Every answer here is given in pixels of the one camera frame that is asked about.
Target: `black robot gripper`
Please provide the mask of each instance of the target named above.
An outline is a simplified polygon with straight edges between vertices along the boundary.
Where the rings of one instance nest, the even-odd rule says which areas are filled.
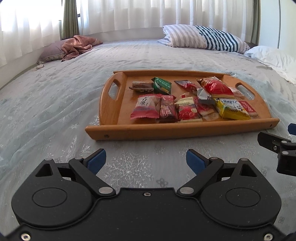
[[[43,160],[12,198],[20,226],[0,241],[292,240],[273,225],[279,195],[246,158],[224,163],[189,149],[196,176],[177,191],[118,194],[96,176],[105,162],[104,149],[68,163]]]

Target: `striped pillow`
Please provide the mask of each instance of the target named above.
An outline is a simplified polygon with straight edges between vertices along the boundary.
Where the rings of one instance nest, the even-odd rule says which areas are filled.
[[[217,29],[185,24],[165,25],[166,34],[160,43],[172,47],[191,47],[209,50],[245,53],[250,47],[233,34]]]

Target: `metal bolt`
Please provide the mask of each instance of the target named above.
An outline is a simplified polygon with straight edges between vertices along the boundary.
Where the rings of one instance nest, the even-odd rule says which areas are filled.
[[[20,237],[24,241],[29,241],[31,239],[31,236],[29,234],[26,234],[26,233],[23,233]]]
[[[266,234],[264,236],[264,241],[271,241],[274,238],[274,236],[272,234]]]
[[[99,189],[99,193],[101,194],[110,194],[113,192],[113,188],[111,187],[102,187]]]
[[[182,194],[191,194],[194,192],[194,189],[191,187],[182,187],[180,188],[180,193]]]

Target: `pink blanket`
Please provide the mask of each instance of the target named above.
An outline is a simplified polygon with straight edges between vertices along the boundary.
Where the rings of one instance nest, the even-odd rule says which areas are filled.
[[[65,53],[62,61],[76,58],[77,56],[88,52],[93,46],[102,44],[98,39],[75,35],[73,38],[68,39],[63,43],[61,49]]]

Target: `bed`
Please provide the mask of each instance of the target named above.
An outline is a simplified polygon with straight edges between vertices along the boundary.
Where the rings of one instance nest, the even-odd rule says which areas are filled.
[[[186,165],[189,148],[225,162],[249,158],[281,196],[275,225],[286,234],[296,230],[296,178],[276,172],[276,154],[258,145],[257,132],[177,140],[92,140],[84,128],[99,125],[98,101],[104,83],[113,71],[126,69],[229,73],[251,84],[272,115],[281,119],[270,132],[296,141],[287,132],[288,124],[296,120],[296,86],[258,61],[224,51],[172,48],[155,40],[104,43],[75,59],[28,71],[0,90],[0,231],[4,235],[18,226],[10,204],[14,192],[43,159],[66,162],[99,148],[106,150],[107,162],[97,176],[117,192],[120,187],[182,186],[195,175]]]

